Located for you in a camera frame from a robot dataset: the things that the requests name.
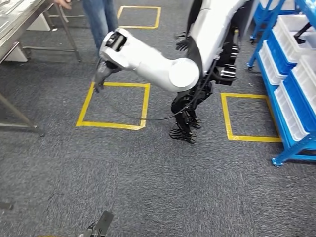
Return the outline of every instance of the table leg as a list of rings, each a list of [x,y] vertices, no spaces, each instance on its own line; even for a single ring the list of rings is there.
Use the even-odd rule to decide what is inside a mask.
[[[51,31],[56,30],[55,25],[54,25],[54,23],[51,21],[51,17],[47,11],[43,12],[43,15],[46,19],[46,21],[48,23]]]
[[[9,110],[12,111],[14,114],[24,122],[25,124],[11,124],[11,123],[0,123],[0,126],[9,126],[9,127],[29,127],[34,132],[38,133],[39,136],[43,137],[45,134],[44,131],[39,129],[37,125],[33,124],[29,118],[23,114],[22,112],[19,111],[18,109],[15,108],[14,105],[10,103],[8,100],[5,98],[3,95],[0,93],[0,102],[2,102],[5,107],[8,108]]]
[[[69,43],[71,44],[71,46],[73,48],[73,51],[75,55],[75,57],[77,58],[78,61],[81,62],[82,61],[81,56],[80,56],[79,52],[78,52],[77,47],[75,44],[75,41],[73,41],[73,38],[71,36],[66,22],[65,21],[65,19],[63,17],[62,12],[60,11],[60,7],[54,3],[56,10],[57,11],[58,15],[60,16],[60,20],[63,23],[63,28],[65,29],[66,34],[67,35],[68,40],[69,41]]]

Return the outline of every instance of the blue metal shelf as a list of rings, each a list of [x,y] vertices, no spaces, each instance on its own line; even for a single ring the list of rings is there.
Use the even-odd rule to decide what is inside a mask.
[[[307,16],[311,25],[316,28],[316,0],[296,0],[296,2]]]
[[[270,30],[270,35],[268,37],[267,43],[280,74],[287,75],[292,68],[296,66],[296,63],[287,61],[286,55],[280,47],[272,30]]]
[[[265,86],[267,90],[268,96],[271,103],[271,107],[272,108],[275,123],[277,124],[279,135],[284,144],[284,150],[278,156],[272,158],[272,164],[280,166],[283,165],[284,162],[289,159],[316,161],[316,156],[299,155],[302,150],[316,150],[316,131],[310,131],[308,135],[299,142],[293,140],[274,93],[275,90],[278,88],[278,86],[271,85],[269,83],[267,74],[262,65],[262,62],[259,55],[259,51],[262,47],[263,41],[266,40],[269,36],[271,30],[276,22],[278,16],[281,12],[284,2],[285,0],[280,0],[279,4],[275,7],[273,12],[272,12],[272,14],[269,16],[269,20],[267,22],[267,26],[263,31],[263,34],[259,43],[256,45],[253,55],[251,56],[250,61],[247,63],[247,66],[250,70],[253,68],[256,59],[258,61],[258,65],[262,75],[263,82],[265,83]],[[296,0],[296,3],[302,12],[306,14],[311,25],[314,27],[316,26],[316,0]]]
[[[253,32],[250,35],[250,42],[253,43],[256,35],[259,32],[263,31],[265,28],[262,27],[262,24],[268,23],[271,16],[275,9],[268,10],[270,5],[272,3],[272,0],[268,0],[265,8],[259,2],[256,12],[254,13],[253,20],[256,23],[256,26]],[[297,9],[295,10],[281,10],[279,15],[291,15],[291,14],[298,14],[299,11]]]
[[[279,104],[278,103],[275,95],[275,90],[278,88],[276,85],[271,85],[268,79],[267,74],[265,73],[262,62],[260,59],[260,56],[259,55],[259,52],[256,53],[256,59],[258,61],[259,68],[261,71],[261,74],[262,75],[263,82],[265,83],[265,86],[267,90],[268,96],[270,100],[270,104],[272,108],[273,115],[275,118],[275,123],[278,126],[278,132],[280,137],[281,138],[282,142],[284,143],[284,146],[285,149],[288,149],[295,143],[291,134],[290,133],[290,130],[288,129],[285,119],[284,118],[281,110],[279,107]],[[311,142],[308,144],[307,147],[305,147],[306,150],[316,150],[316,142]]]

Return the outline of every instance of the black object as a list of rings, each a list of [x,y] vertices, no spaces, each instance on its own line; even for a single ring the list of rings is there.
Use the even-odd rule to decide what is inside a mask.
[[[189,39],[184,39],[176,44],[176,50],[177,51],[186,51],[189,48],[189,41]]]
[[[104,237],[113,218],[113,214],[104,211],[96,225],[92,223],[87,227],[84,237]]]
[[[173,35],[173,39],[175,39],[175,40],[178,40],[179,38],[181,38],[181,37],[186,37],[186,31],[183,31],[183,32],[181,32],[181,33],[179,33],[179,35]]]
[[[0,210],[13,210],[13,204],[0,201]]]
[[[191,6],[189,11],[188,21],[187,21],[187,28],[186,31],[186,37],[188,37],[189,31],[191,28],[191,25],[195,23],[198,18],[198,14],[200,13],[201,8],[202,7],[203,0],[194,0]]]
[[[304,32],[305,32],[306,30],[308,30],[308,29],[309,29],[309,27],[311,27],[311,25],[308,22],[308,23],[307,23],[306,25],[305,25],[303,28],[302,28],[302,29],[300,29],[300,30],[299,30],[297,33],[296,33],[295,35],[294,35],[294,39],[298,43],[298,44],[302,44],[302,43],[305,43],[305,41],[305,40],[303,40],[303,39],[300,39],[299,37],[302,34],[302,33],[304,33]]]
[[[127,38],[119,32],[115,32],[106,42],[106,46],[112,48],[116,52],[118,52],[124,43]],[[112,73],[120,71],[121,69],[110,61],[103,61],[101,58],[97,63],[96,73],[94,76],[94,91],[100,93],[103,90],[104,81]]]

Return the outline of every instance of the white storage bin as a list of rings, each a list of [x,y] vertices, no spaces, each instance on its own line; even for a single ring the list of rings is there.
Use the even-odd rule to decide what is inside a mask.
[[[290,63],[297,63],[301,55],[316,57],[316,31],[310,27],[301,35],[305,43],[298,44],[294,34],[308,23],[305,15],[279,15],[272,29],[275,38]]]
[[[275,90],[275,95],[294,141],[300,141],[308,134],[304,130],[283,81]]]
[[[316,115],[316,59],[302,56],[292,72]]]
[[[262,48],[260,49],[259,55],[260,56],[260,59],[265,68],[265,72],[267,74],[270,84],[280,85],[282,80],[286,78],[286,75],[279,73],[266,40],[263,42]]]
[[[261,5],[265,9],[266,6],[268,5],[268,0],[260,0]],[[272,2],[271,3],[270,7],[268,8],[269,10],[273,10],[275,9],[276,6],[278,6],[278,4],[280,2],[280,0],[272,0]],[[284,11],[293,11],[295,10],[296,6],[295,6],[295,1],[294,0],[285,0],[284,4],[282,6],[281,10]]]

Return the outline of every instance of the person's hand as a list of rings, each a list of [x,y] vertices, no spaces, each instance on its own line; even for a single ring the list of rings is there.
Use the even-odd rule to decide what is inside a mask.
[[[56,2],[57,4],[64,7],[66,9],[71,9],[70,0],[54,0],[54,2]]]

